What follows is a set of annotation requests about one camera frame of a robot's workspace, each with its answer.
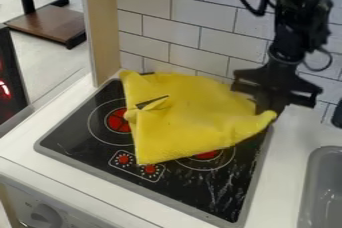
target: burner ring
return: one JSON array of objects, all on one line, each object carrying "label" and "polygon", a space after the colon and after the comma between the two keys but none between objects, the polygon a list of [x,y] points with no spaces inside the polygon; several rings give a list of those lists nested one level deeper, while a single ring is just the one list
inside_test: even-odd
[{"label": "burner ring", "polygon": [[219,154],[217,154],[214,158],[212,159],[198,159],[198,158],[194,158],[194,156],[192,157],[189,157],[190,160],[193,160],[193,161],[198,161],[198,162],[209,162],[209,161],[214,161],[216,160],[217,158],[221,157],[221,155],[223,154],[223,150],[220,150]]},{"label": "burner ring", "polygon": [[109,125],[108,125],[108,119],[109,119],[109,117],[110,117],[111,115],[113,115],[113,113],[115,113],[116,111],[119,111],[119,110],[121,110],[121,109],[126,109],[126,107],[119,107],[119,108],[116,108],[115,110],[110,111],[110,112],[106,115],[106,117],[104,118],[104,125],[105,125],[105,127],[106,127],[109,131],[111,131],[111,132],[113,132],[113,133],[118,133],[118,134],[122,134],[122,135],[127,135],[127,134],[130,134],[131,131],[129,131],[129,132],[117,131],[117,130],[114,130],[113,128],[109,127]]},{"label": "burner ring", "polygon": [[106,118],[113,111],[126,107],[125,98],[115,99],[105,102],[95,108],[88,116],[87,126],[89,133],[98,141],[114,146],[130,146],[133,145],[131,133],[120,133],[108,130]]},{"label": "burner ring", "polygon": [[221,153],[214,157],[213,159],[209,159],[206,161],[198,160],[194,158],[183,158],[175,160],[179,165],[195,170],[195,171],[214,171],[219,170],[225,166],[227,166],[236,155],[236,147],[232,149],[222,150]]}]

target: red burner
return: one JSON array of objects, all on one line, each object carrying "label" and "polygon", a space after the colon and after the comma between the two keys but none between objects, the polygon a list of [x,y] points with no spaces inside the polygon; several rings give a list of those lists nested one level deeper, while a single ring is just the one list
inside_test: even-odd
[{"label": "red burner", "polygon": [[131,128],[128,122],[124,119],[126,108],[120,108],[113,111],[107,118],[108,127],[114,132],[130,133]]},{"label": "red burner", "polygon": [[129,162],[129,157],[127,155],[122,155],[119,157],[119,163],[120,164],[128,164]]},{"label": "red burner", "polygon": [[146,174],[154,174],[154,173],[156,173],[156,167],[154,166],[154,165],[147,165],[146,167],[145,167],[145,172],[146,172]]},{"label": "red burner", "polygon": [[201,154],[195,155],[195,158],[199,160],[210,160],[212,158],[215,158],[219,153],[220,153],[219,151],[201,153]]}]

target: floor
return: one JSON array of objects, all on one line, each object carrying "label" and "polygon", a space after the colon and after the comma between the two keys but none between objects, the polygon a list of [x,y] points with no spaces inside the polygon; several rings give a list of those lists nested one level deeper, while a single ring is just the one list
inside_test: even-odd
[{"label": "floor", "polygon": [[[35,0],[40,7],[53,0]],[[82,11],[81,0],[67,7]],[[20,0],[0,0],[0,23],[22,14]],[[87,43],[73,50],[22,33],[12,32],[18,61],[31,103],[44,104],[65,89],[80,74],[89,71]]]}]

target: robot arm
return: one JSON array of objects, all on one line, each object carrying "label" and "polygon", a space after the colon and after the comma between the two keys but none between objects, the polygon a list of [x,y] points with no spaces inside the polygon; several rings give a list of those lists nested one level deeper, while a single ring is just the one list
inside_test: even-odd
[{"label": "robot arm", "polygon": [[[269,3],[269,0],[261,0],[258,10],[255,10],[246,0],[241,1],[257,16],[265,14]],[[307,53],[325,51],[322,46],[330,34],[328,18],[332,1],[275,2],[275,39],[268,50],[269,62],[259,69],[235,71],[233,89],[254,95],[257,112],[273,109],[281,113],[291,103],[313,108],[322,89],[299,78],[296,69]]]}]

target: black cable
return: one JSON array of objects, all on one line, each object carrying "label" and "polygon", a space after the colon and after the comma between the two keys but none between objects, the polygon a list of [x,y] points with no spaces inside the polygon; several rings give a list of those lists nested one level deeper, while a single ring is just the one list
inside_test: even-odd
[{"label": "black cable", "polygon": [[312,68],[312,67],[306,62],[306,60],[304,60],[304,61],[303,61],[303,65],[304,65],[308,70],[310,70],[310,71],[312,71],[312,72],[322,72],[322,71],[328,69],[328,68],[332,65],[333,60],[334,60],[332,54],[331,54],[328,50],[326,50],[326,49],[324,49],[324,48],[320,48],[320,49],[318,49],[318,51],[321,52],[321,53],[324,53],[324,54],[326,54],[326,55],[328,56],[328,58],[329,58],[329,59],[328,59],[328,63],[327,63],[325,66],[323,66],[322,68]]},{"label": "black cable", "polygon": [[259,8],[254,9],[247,0],[240,0],[242,4],[254,15],[264,16],[268,5],[268,0],[260,0]]}]

